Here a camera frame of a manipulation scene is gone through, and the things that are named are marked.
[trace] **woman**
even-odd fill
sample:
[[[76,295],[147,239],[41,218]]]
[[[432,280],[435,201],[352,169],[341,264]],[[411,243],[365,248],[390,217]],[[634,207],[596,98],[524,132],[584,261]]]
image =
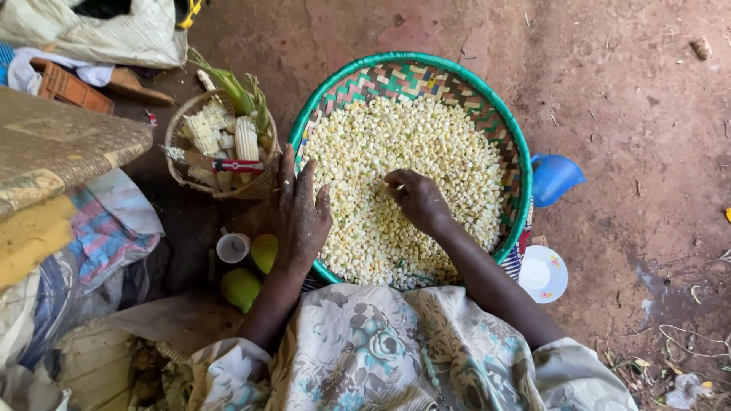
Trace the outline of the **woman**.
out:
[[[300,287],[333,223],[314,162],[280,163],[279,253],[239,330],[193,356],[191,410],[636,410],[596,353],[569,338],[450,217],[435,183],[385,178],[464,287]]]

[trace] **green basket rim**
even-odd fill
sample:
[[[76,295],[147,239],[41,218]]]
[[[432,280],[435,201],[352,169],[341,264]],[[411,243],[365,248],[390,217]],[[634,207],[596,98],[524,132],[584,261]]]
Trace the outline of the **green basket rim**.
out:
[[[292,126],[292,131],[289,133],[287,142],[293,146],[299,145],[312,111],[317,109],[322,96],[344,77],[366,67],[374,67],[377,64],[383,63],[398,63],[401,61],[416,61],[417,63],[429,64],[439,69],[446,69],[459,75],[472,88],[478,91],[482,97],[486,98],[493,106],[495,106],[495,109],[505,121],[505,127],[508,128],[513,135],[513,141],[518,147],[518,162],[520,164],[520,193],[523,195],[520,196],[520,202],[516,211],[517,215],[515,217],[515,222],[511,227],[510,234],[508,234],[503,245],[493,255],[495,261],[500,264],[510,253],[510,250],[513,248],[515,243],[518,242],[518,238],[523,232],[526,220],[528,219],[528,212],[531,207],[531,193],[533,192],[533,169],[531,167],[531,156],[528,152],[528,144],[523,136],[523,132],[520,130],[518,122],[515,120],[515,117],[511,114],[505,103],[502,99],[500,99],[500,97],[498,97],[495,91],[487,85],[487,83],[482,81],[482,79],[477,77],[467,68],[462,67],[453,61],[443,59],[442,57],[415,51],[389,51],[386,53],[366,56],[362,59],[356,59],[334,72],[327,78],[327,80],[323,81],[322,84],[315,89],[315,91],[312,92],[304,107],[302,107],[302,110],[300,110],[300,113],[297,115],[295,123]],[[323,264],[319,259],[315,259],[312,268],[314,268],[315,272],[317,272],[326,282],[331,284],[343,282],[340,277],[332,274],[325,264]]]

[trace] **floral dress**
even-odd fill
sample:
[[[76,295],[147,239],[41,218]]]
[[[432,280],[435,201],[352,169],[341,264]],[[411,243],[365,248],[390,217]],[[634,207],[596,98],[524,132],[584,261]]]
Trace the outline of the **floral dress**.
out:
[[[594,351],[565,338],[531,353],[465,292],[334,284],[306,293],[274,358],[245,339],[193,355],[189,408],[637,409]]]

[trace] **white cup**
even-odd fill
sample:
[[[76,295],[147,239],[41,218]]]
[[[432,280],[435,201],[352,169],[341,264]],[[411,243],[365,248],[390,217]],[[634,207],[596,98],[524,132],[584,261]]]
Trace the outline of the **white cup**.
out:
[[[227,233],[221,229],[223,237],[216,244],[216,254],[224,263],[238,263],[249,253],[251,240],[241,233]]]

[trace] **small woven basket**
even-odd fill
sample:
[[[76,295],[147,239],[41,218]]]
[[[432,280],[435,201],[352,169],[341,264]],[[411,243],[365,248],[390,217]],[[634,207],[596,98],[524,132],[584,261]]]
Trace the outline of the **small woven basket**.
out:
[[[506,170],[501,182],[503,214],[500,234],[502,242],[493,257],[498,264],[505,260],[518,242],[531,207],[533,171],[528,146],[515,117],[500,97],[469,70],[424,53],[392,51],[358,59],[331,75],[305,103],[289,134],[302,158],[308,136],[323,117],[354,100],[371,101],[375,96],[395,98],[399,95],[415,99],[419,96],[443,100],[444,104],[460,105],[469,113],[475,128],[490,142],[497,142],[500,167]],[[315,271],[330,283],[342,282],[320,259]]]
[[[208,102],[208,100],[214,97],[218,97],[231,114],[234,113],[233,105],[226,95],[226,92],[223,90],[213,90],[193,97],[183,104],[178,112],[175,113],[173,118],[170,119],[170,123],[167,125],[167,130],[165,130],[165,145],[170,147],[179,147],[183,150],[192,149],[193,147],[190,141],[178,135],[178,132],[181,131],[185,124],[183,116],[191,116],[197,113],[203,105]],[[271,113],[269,113],[269,110],[267,110],[267,114],[269,115],[269,124],[271,124],[272,130],[272,146],[270,147],[269,152],[267,152],[266,157],[262,160],[265,167],[264,173],[252,179],[245,186],[229,192],[223,192],[219,189],[214,189],[213,187],[198,184],[196,181],[193,181],[190,177],[188,177],[187,165],[178,164],[168,158],[167,169],[170,171],[170,175],[172,175],[181,186],[190,186],[202,192],[210,192],[214,198],[234,197],[242,200],[261,200],[269,197],[275,188],[273,186],[273,182],[275,181],[273,174],[276,172],[276,168],[272,167],[272,159],[275,155],[277,155],[277,153],[281,153],[281,148],[277,141],[274,119],[272,118]]]

